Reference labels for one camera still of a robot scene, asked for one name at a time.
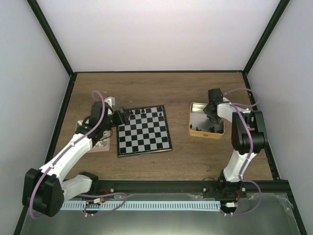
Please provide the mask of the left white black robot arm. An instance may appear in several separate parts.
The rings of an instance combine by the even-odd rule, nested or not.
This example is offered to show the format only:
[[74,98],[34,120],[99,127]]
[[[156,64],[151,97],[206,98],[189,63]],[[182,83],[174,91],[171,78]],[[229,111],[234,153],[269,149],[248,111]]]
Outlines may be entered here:
[[75,130],[69,143],[40,169],[29,169],[24,178],[22,204],[29,213],[40,212],[53,217],[64,202],[76,197],[96,197],[100,192],[99,178],[88,172],[65,180],[74,165],[104,138],[104,133],[129,120],[130,111],[113,110],[113,102],[94,102],[90,115]]

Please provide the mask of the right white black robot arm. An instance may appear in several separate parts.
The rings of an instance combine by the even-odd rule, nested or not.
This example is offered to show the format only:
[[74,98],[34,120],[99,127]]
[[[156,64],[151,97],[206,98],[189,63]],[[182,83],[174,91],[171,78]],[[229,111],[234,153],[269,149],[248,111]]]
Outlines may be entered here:
[[208,90],[208,104],[203,112],[214,124],[222,120],[231,123],[231,144],[233,153],[228,165],[217,179],[217,191],[222,197],[229,197],[245,182],[244,172],[251,160],[268,144],[264,116],[261,111],[252,110],[257,104],[232,102],[219,88]]

